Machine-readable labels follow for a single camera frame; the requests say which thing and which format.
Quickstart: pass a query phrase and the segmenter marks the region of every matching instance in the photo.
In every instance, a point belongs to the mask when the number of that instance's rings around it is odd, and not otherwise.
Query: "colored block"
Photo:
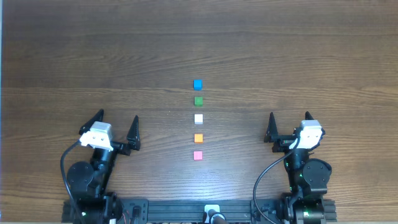
[[[201,151],[195,151],[193,152],[193,160],[197,161],[197,160],[202,160],[203,159],[203,154]]]
[[[202,88],[201,80],[194,80],[193,81],[193,89],[201,90],[201,88]]]
[[[203,106],[203,97],[195,96],[195,106]]]
[[[203,143],[203,134],[195,134],[195,140],[193,142],[197,143],[197,144],[202,144]]]
[[[203,114],[195,114],[195,124],[203,124]]]

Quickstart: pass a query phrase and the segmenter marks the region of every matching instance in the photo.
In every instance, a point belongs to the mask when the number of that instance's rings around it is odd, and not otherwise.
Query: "brown wooden tabletop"
[[[338,219],[398,220],[398,1],[4,0],[3,10],[2,221],[60,221],[60,157],[100,108],[120,141],[140,117],[141,150],[118,157],[109,183],[120,197],[250,200],[281,156],[263,143],[269,113],[291,134],[308,110],[326,131],[312,157],[333,166],[325,198]],[[66,169],[92,152],[75,149]],[[279,164],[257,194],[286,191]]]

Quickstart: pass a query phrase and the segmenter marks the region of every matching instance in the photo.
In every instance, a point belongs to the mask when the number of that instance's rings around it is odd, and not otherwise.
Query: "black cable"
[[[272,224],[278,224],[278,223],[276,223],[276,222],[272,221],[270,218],[268,218],[268,216],[266,216],[266,215],[261,211],[259,205],[257,204],[257,199],[256,199],[256,190],[257,190],[257,186],[259,185],[259,182],[260,182],[262,176],[264,176],[264,174],[266,174],[266,172],[268,172],[271,168],[273,168],[273,167],[274,167],[276,164],[278,164],[280,161],[282,161],[282,160],[286,159],[287,157],[289,157],[289,156],[294,152],[294,150],[297,148],[297,146],[299,145],[299,143],[300,143],[300,136],[298,137],[297,143],[296,143],[296,145],[293,147],[293,149],[290,150],[290,152],[288,152],[287,154],[285,154],[285,155],[282,156],[281,158],[279,158],[278,160],[276,160],[275,162],[273,162],[271,165],[269,165],[264,171],[262,171],[262,173],[260,174],[260,176],[257,178],[256,183],[254,184],[254,187],[253,187],[253,202],[254,202],[254,205],[256,206],[257,211],[260,213],[260,215],[263,216],[267,221],[269,221],[269,222],[272,223]]]
[[[86,222],[84,221],[84,218],[81,215],[80,209],[77,207],[77,204],[75,202],[75,200],[73,199],[72,193],[70,192],[69,189],[69,184],[68,184],[68,180],[67,180],[67,175],[65,174],[65,168],[63,167],[63,160],[65,159],[65,157],[67,156],[67,154],[77,145],[79,145],[80,141],[77,140],[77,142],[75,142],[73,145],[71,145],[67,150],[65,150],[65,152],[63,152],[62,157],[61,157],[61,174],[62,174],[62,179],[63,179],[63,183],[65,184],[65,187],[67,188],[67,192],[68,195],[70,197],[70,205],[72,206],[72,208],[75,209],[77,216],[79,217],[79,220],[82,224],[86,224]]]

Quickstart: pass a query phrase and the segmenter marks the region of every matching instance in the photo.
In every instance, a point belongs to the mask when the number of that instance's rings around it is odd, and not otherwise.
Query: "wood grain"
[[[121,197],[250,199],[280,157],[268,114],[288,134],[308,110],[339,220],[398,220],[397,1],[4,0],[3,30],[1,221],[60,221],[60,156],[100,108],[119,140],[140,116],[142,149],[109,183]],[[287,190],[277,166],[257,194]]]

